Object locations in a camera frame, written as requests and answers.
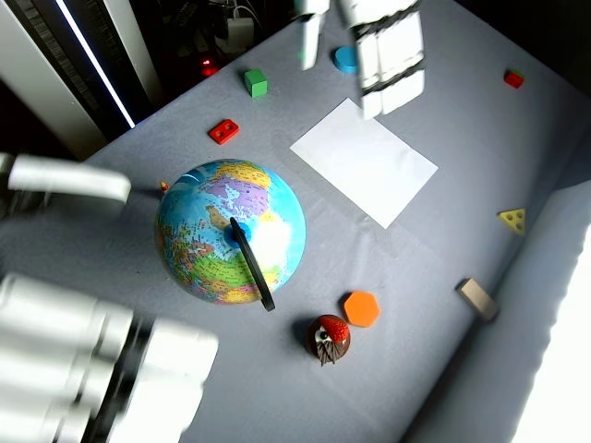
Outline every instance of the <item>map on globe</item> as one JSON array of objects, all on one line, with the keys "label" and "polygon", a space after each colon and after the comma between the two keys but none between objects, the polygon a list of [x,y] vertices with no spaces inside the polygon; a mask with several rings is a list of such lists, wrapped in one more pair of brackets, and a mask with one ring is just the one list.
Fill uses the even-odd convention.
[{"label": "map on globe", "polygon": [[212,303],[249,303],[259,290],[230,217],[243,228],[262,274],[274,290],[304,253],[306,223],[297,197],[273,171],[256,163],[205,163],[166,193],[156,217],[156,244],[169,270],[190,293]]}]

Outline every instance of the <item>orange hexagonal block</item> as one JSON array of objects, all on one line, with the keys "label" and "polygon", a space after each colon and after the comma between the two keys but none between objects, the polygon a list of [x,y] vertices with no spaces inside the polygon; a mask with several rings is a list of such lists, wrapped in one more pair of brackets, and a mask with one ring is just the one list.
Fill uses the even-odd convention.
[{"label": "orange hexagonal block", "polygon": [[365,328],[373,325],[380,315],[380,307],[372,293],[352,292],[343,303],[343,310],[349,323]]}]

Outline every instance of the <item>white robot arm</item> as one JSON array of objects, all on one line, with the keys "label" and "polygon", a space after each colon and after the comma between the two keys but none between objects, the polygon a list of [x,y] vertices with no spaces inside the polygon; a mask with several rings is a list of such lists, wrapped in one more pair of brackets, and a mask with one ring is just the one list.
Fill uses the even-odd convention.
[{"label": "white robot arm", "polygon": [[[356,39],[364,116],[387,114],[425,88],[418,0],[340,0]],[[330,0],[302,0],[302,68],[316,63],[319,34]]]}]

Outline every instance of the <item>black globe bracket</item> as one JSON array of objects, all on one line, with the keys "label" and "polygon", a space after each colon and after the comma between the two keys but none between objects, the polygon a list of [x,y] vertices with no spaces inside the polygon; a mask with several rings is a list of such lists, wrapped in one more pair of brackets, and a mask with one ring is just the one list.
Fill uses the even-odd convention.
[{"label": "black globe bracket", "polygon": [[273,302],[273,298],[271,297],[271,291],[269,291],[269,286],[267,286],[267,282],[265,281],[265,278],[262,276],[259,263],[257,263],[255,255],[252,253],[252,249],[250,249],[250,245],[248,244],[248,240],[244,235],[244,231],[242,230],[242,228],[240,228],[240,225],[234,217],[230,217],[230,224],[232,225],[234,239],[240,246],[242,255],[244,256],[244,259],[247,261],[248,269],[250,269],[250,273],[252,274],[252,277],[255,279],[257,288],[259,288],[262,305],[265,306],[265,309],[267,309],[267,311],[272,311],[275,308],[275,303]]}]

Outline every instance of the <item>gray tablecloth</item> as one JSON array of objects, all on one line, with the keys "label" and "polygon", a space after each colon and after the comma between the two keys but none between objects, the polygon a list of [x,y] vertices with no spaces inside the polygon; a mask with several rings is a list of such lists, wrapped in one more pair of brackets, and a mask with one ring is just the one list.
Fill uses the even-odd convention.
[{"label": "gray tablecloth", "polygon": [[[0,224],[2,270],[218,334],[218,357],[184,442],[396,441],[474,319],[454,286],[472,276],[491,289],[517,245],[495,214],[519,207],[537,213],[591,109],[586,97],[455,3],[425,1],[422,19],[426,90],[378,120],[439,170],[388,230],[289,150],[346,97],[358,102],[355,77],[330,59],[350,42],[333,13],[313,69],[299,69],[292,25],[92,157],[132,180],[119,218],[82,222],[54,207]],[[255,67],[271,90],[252,100],[242,73]],[[508,67],[525,73],[521,89],[503,82]],[[241,132],[218,146],[207,131],[224,118]],[[219,158],[272,168],[306,214],[303,260],[270,314],[260,304],[192,298],[156,254],[158,198],[149,191]],[[339,315],[339,299],[357,289],[378,297],[380,319],[370,329],[352,328],[348,355],[320,367],[299,342],[301,330],[317,315]]]}]

